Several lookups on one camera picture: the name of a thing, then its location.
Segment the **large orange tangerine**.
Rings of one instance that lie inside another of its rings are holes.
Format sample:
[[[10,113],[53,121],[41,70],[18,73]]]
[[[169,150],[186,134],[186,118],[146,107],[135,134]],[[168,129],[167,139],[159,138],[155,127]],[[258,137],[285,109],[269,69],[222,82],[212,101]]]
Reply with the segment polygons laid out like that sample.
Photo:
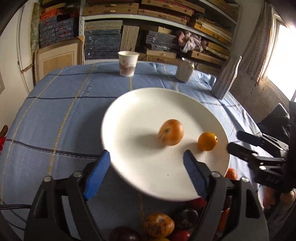
[[[225,178],[231,179],[231,180],[237,180],[238,176],[237,176],[236,170],[233,168],[228,168]]]

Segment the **small orange fruit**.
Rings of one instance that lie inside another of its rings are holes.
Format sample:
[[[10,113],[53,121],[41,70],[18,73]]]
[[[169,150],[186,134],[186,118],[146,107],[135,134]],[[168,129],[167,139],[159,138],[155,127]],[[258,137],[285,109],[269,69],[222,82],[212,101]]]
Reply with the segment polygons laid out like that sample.
[[[211,151],[213,150],[218,143],[218,138],[215,134],[210,132],[202,133],[197,141],[197,146],[201,151]]]

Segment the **tan round fruit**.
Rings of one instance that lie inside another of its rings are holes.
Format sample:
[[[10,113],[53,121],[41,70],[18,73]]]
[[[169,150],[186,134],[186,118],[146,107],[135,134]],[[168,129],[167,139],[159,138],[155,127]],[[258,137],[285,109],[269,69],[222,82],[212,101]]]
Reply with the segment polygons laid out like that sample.
[[[184,136],[183,124],[176,119],[165,121],[159,129],[158,139],[165,146],[177,145]]]

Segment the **white round plate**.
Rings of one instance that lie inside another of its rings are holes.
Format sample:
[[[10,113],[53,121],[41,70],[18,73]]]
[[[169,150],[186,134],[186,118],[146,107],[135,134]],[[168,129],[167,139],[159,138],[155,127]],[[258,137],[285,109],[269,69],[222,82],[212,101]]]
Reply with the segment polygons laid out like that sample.
[[[186,150],[221,175],[230,164],[228,138],[215,115],[170,89],[141,88],[117,98],[103,117],[101,139],[125,182],[166,201],[198,197],[183,163]]]

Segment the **red cherry tomato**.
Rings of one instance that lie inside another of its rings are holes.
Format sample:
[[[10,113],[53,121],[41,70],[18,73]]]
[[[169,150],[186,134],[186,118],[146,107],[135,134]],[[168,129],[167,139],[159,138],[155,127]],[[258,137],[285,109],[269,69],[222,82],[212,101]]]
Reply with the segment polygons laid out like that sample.
[[[188,230],[179,230],[171,236],[171,241],[188,241],[191,233]]]

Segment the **dark purple plum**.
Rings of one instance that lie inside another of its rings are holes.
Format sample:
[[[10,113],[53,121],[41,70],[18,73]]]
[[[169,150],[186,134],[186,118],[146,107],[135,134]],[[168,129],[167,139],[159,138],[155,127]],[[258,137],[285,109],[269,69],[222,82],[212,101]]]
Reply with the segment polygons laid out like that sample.
[[[137,231],[129,227],[116,227],[114,228],[110,235],[110,241],[139,241],[141,240],[140,235]]]

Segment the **grey striped bottle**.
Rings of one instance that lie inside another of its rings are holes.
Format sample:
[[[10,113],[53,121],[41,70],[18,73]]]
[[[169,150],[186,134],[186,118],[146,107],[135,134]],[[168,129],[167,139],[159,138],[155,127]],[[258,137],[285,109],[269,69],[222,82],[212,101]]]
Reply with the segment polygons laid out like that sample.
[[[216,79],[211,92],[217,99],[224,99],[227,92],[230,90],[234,80],[237,77],[238,67],[242,57],[234,54],[226,60],[221,68],[221,71]]]

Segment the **white drink can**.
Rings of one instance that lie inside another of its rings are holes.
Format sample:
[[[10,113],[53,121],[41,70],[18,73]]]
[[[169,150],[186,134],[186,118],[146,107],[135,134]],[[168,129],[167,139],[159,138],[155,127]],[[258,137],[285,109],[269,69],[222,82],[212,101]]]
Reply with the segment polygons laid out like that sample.
[[[179,62],[175,78],[181,82],[187,83],[190,81],[195,65],[186,58],[182,58]]]

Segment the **brown plush toy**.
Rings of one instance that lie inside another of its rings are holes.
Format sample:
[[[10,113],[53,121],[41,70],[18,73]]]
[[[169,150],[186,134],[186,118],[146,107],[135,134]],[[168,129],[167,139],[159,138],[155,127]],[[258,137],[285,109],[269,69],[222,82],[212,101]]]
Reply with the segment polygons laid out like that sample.
[[[8,129],[9,129],[8,126],[4,125],[0,131],[0,152],[3,150],[3,145],[6,140],[6,134],[8,132]]]

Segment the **white paper cup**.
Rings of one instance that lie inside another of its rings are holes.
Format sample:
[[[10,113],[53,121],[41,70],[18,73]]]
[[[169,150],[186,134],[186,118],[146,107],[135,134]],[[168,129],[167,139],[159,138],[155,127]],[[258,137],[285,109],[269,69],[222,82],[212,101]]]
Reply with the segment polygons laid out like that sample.
[[[132,77],[135,72],[137,61],[139,58],[138,52],[119,51],[119,74],[123,77]]]

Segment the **pink crumpled cloth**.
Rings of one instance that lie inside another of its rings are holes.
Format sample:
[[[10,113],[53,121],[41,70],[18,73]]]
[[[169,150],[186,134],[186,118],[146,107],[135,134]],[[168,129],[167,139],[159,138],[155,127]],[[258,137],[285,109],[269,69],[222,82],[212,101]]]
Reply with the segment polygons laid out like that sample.
[[[204,51],[207,41],[204,41],[201,36],[187,30],[178,30],[176,35],[178,36],[178,45],[182,53],[188,53],[190,51],[202,53]]]

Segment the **metal storage shelf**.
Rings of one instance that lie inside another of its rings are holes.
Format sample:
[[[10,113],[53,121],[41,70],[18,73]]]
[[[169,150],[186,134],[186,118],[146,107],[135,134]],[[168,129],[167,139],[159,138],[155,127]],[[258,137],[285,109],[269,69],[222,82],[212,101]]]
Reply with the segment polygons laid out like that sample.
[[[116,59],[118,51],[136,51],[142,61],[177,65],[186,58],[199,70],[219,70],[230,55],[239,10],[235,1],[81,1],[84,58]],[[204,51],[182,53],[178,30],[201,36]]]

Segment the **framed wooden panel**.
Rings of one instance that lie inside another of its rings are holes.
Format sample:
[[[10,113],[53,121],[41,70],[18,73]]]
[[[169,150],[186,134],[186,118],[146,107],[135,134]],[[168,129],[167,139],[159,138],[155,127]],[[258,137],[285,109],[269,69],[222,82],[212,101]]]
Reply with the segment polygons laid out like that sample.
[[[35,51],[35,83],[53,70],[84,64],[84,45],[85,36],[79,36]]]

